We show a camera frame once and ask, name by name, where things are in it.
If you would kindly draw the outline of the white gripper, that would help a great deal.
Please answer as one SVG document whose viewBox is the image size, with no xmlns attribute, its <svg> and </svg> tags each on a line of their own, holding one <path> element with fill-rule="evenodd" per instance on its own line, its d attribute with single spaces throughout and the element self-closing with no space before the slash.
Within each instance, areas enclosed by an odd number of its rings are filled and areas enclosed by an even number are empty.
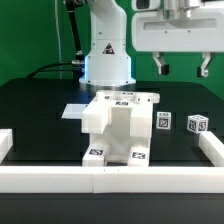
<svg viewBox="0 0 224 224">
<path fill-rule="evenodd" d="M 166 20 L 161 11 L 136 13 L 132 45 L 136 51 L 153 52 L 159 75 L 170 71 L 162 52 L 203 52 L 199 74 L 207 77 L 212 52 L 224 52 L 224 5 L 195 8 L 188 19 Z"/>
</svg>

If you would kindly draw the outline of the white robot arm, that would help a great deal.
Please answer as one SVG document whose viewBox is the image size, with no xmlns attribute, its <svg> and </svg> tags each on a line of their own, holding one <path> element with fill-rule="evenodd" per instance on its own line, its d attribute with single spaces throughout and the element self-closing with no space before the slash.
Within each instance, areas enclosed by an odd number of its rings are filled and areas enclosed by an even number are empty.
<svg viewBox="0 0 224 224">
<path fill-rule="evenodd" d="M 131 20 L 115 0 L 82 0 L 90 9 L 91 50 L 85 57 L 82 85 L 120 88 L 133 85 L 126 53 L 126 26 L 132 46 L 150 52 L 161 75 L 169 72 L 166 52 L 199 52 L 198 75 L 206 77 L 214 54 L 224 52 L 224 1 L 131 0 Z"/>
</svg>

